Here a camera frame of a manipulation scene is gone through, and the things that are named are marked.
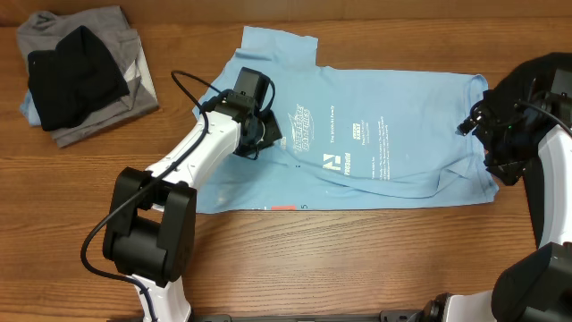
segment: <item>light blue shirt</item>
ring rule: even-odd
[[[241,48],[214,85],[232,89],[242,67],[270,77],[283,138],[257,161],[226,158],[199,191],[198,212],[493,200],[498,187],[482,144],[455,134],[487,89],[482,76],[336,70],[316,66],[316,50],[316,38],[245,27]],[[201,101],[213,95],[210,89]]]

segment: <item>folded black shirt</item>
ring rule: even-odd
[[[80,125],[91,112],[129,94],[104,43],[80,26],[55,50],[29,53],[29,91],[44,131]]]

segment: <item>black fabric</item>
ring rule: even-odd
[[[29,53],[29,91],[44,131],[80,125],[90,113],[129,94],[104,43],[80,26],[55,50]]]
[[[572,72],[572,54],[552,53],[524,62],[491,90],[484,92],[484,104],[490,107],[502,123],[515,114],[516,100],[527,101],[533,80],[536,83],[551,81],[556,69]]]

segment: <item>gray cloth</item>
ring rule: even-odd
[[[120,71],[126,72],[135,65],[141,55],[139,34],[131,29],[119,6],[91,9],[67,16],[50,12],[33,13],[17,31],[18,46],[24,60],[34,50],[54,49],[57,43],[80,25],[88,27],[105,44]],[[107,126],[127,118],[148,114],[158,107],[156,98],[140,86],[138,73],[126,78],[130,94],[92,113],[81,125],[70,129],[51,131],[50,135],[58,145],[64,147],[82,140]]]

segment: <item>fabric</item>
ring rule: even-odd
[[[226,158],[199,190],[198,212],[493,200],[498,187],[484,168],[482,144],[455,134],[487,89],[482,76],[335,70],[315,65],[316,50],[316,38],[245,27],[214,85],[233,88],[242,67],[269,76],[283,138],[257,161]],[[201,100],[213,95],[210,89]]]
[[[41,122],[39,120],[38,111],[34,105],[34,100],[32,99],[32,94],[29,90],[26,92],[24,97],[24,102],[20,104],[20,112],[28,120],[29,126],[39,126]]]
[[[52,139],[60,148],[158,108],[139,34],[130,28],[119,6],[91,9],[67,16],[49,12],[33,13],[17,31],[18,45],[24,59],[27,59],[30,51],[54,49],[65,35],[80,25],[94,31],[104,42],[131,91],[128,96],[91,114],[81,125],[51,131]]]
[[[104,43],[84,26],[60,40],[55,50],[30,52],[28,70],[29,91],[44,131],[77,126],[129,94]]]

